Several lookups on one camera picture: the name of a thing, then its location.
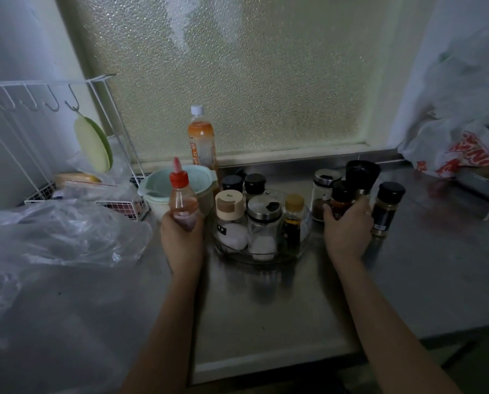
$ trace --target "forearm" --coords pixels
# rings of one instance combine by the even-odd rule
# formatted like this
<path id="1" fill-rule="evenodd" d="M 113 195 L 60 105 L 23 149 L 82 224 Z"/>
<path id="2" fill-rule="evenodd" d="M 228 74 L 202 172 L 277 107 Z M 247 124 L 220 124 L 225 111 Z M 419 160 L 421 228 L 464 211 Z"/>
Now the forearm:
<path id="1" fill-rule="evenodd" d="M 334 263 L 376 379 L 385 394 L 461 394 L 397 312 L 358 259 Z"/>
<path id="2" fill-rule="evenodd" d="M 175 394 L 188 374 L 198 274 L 174 275 L 159 316 L 119 393 Z"/>

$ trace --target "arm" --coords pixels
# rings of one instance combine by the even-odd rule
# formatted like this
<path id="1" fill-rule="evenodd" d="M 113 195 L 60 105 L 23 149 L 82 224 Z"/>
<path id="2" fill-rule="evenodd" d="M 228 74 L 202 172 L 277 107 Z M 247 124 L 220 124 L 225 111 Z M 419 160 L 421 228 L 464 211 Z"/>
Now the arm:
<path id="1" fill-rule="evenodd" d="M 119 394 L 183 392 L 190 357 L 195 291 L 202 267 L 202 218 L 186 232 L 169 213 L 162 218 L 162 246 L 173 277 L 148 341 Z"/>
<path id="2" fill-rule="evenodd" d="M 336 221 L 325 207 L 325 242 L 356 331 L 385 394 L 461 394 L 386 301 L 361 262 L 371 240 L 368 199 Z"/>

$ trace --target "squeeze bottle with red cap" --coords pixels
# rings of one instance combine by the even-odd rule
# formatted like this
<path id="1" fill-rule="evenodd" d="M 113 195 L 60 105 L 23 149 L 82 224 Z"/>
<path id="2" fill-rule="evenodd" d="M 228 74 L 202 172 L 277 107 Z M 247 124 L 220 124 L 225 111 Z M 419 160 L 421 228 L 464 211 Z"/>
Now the squeeze bottle with red cap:
<path id="1" fill-rule="evenodd" d="M 199 213 L 199 202 L 190 188 L 188 173 L 182 170 L 179 158 L 173 158 L 170 182 L 171 216 L 184 230 L 191 231 L 195 228 L 197 214 Z"/>

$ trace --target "red cap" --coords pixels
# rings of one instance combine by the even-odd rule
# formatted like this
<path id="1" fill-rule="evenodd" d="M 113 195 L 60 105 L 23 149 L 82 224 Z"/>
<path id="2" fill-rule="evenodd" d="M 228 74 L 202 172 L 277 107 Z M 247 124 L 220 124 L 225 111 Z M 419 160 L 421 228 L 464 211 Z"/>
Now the red cap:
<path id="1" fill-rule="evenodd" d="M 171 186 L 175 189 L 181 189 L 190 183 L 188 173 L 182 170 L 179 158 L 173 158 L 173 168 L 175 171 L 170 173 Z"/>

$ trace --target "hand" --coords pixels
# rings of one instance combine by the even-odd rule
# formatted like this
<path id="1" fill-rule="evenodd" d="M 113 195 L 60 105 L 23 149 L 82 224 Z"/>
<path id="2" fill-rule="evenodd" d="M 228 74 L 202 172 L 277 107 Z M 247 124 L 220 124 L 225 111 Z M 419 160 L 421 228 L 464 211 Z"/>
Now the hand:
<path id="1" fill-rule="evenodd" d="M 200 213 L 191 232 L 182 229 L 170 212 L 162 217 L 160 240 L 174 276 L 199 277 L 204 258 L 202 227 Z"/>
<path id="2" fill-rule="evenodd" d="M 361 258 L 372 239 L 371 229 L 374 226 L 368 198 L 362 196 L 339 221 L 332 215 L 329 205 L 323 206 L 323 212 L 325 244 L 330 259 L 337 263 Z"/>

